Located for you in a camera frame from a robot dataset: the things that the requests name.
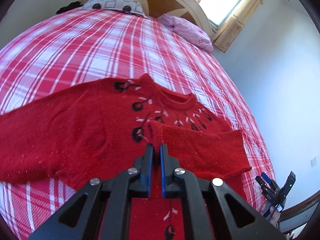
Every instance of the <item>white wall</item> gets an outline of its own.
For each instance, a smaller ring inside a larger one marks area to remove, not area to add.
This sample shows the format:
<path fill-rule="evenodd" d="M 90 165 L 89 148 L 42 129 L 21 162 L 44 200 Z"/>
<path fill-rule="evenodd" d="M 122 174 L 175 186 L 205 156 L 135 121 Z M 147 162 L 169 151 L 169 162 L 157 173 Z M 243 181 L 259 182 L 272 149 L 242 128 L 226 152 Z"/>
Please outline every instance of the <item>white wall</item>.
<path fill-rule="evenodd" d="M 0 49 L 23 31 L 75 1 L 79 0 L 15 0 L 0 22 Z"/>
<path fill-rule="evenodd" d="M 225 54 L 225 68 L 255 116 L 280 186 L 297 181 L 286 208 L 320 189 L 320 35 L 307 14 L 266 0 Z"/>

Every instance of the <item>black circle on pillow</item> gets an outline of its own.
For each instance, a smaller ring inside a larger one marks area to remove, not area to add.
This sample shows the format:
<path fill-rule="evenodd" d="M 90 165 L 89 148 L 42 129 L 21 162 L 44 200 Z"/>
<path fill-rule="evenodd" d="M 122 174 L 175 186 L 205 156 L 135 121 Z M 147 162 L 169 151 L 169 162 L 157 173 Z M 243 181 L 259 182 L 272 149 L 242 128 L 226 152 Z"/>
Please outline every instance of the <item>black circle on pillow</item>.
<path fill-rule="evenodd" d="M 131 12 L 131 7 L 129 5 L 126 5 L 122 8 L 122 11 L 124 13 L 130 13 Z"/>
<path fill-rule="evenodd" d="M 101 9 L 101 4 L 95 3 L 95 4 L 92 6 L 92 9 Z"/>

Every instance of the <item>window frame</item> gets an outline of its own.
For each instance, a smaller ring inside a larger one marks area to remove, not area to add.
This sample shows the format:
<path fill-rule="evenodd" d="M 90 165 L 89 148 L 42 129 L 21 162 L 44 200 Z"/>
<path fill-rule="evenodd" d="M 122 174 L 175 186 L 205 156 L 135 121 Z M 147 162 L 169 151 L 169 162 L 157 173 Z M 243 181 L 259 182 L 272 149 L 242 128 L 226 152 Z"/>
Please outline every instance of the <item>window frame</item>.
<path fill-rule="evenodd" d="M 233 12 L 233 10 L 237 7 L 237 5 L 241 2 L 242 0 L 238 0 L 238 2 L 235 4 L 235 6 L 230 10 L 230 12 L 226 15 L 226 17 L 221 21 L 219 25 L 216 25 L 213 21 L 211 21 L 209 18 L 209 22 L 211 24 L 212 30 L 217 33 L 218 29 L 220 28 L 221 25 L 229 18 L 230 14 Z"/>

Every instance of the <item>human hand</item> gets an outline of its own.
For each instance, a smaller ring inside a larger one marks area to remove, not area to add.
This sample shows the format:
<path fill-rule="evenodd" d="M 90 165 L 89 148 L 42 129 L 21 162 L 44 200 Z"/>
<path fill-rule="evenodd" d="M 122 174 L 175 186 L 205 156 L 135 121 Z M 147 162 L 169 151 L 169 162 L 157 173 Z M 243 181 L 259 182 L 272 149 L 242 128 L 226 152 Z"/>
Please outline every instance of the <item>human hand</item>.
<path fill-rule="evenodd" d="M 262 204 L 262 206 L 260 208 L 260 214 L 261 215 L 263 215 L 263 211 L 266 208 L 267 203 L 268 203 L 268 201 L 266 200 Z M 278 220 L 280 218 L 280 212 L 278 210 L 276 210 L 276 208 L 273 207 L 273 206 L 271 206 L 269 210 L 270 210 L 270 214 L 273 214 L 272 217 L 270 218 L 269 222 L 270 222 L 271 225 L 273 225 L 275 228 L 277 228 L 278 227 Z"/>

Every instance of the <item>patterned pillow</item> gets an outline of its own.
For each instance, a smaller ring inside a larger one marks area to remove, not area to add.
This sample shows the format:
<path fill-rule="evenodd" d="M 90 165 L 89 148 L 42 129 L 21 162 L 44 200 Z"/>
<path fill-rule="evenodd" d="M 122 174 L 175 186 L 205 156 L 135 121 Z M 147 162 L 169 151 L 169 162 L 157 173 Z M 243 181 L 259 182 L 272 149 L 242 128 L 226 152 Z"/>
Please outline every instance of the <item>patterned pillow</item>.
<path fill-rule="evenodd" d="M 86 0 L 83 9 L 116 10 L 147 18 L 137 0 Z"/>

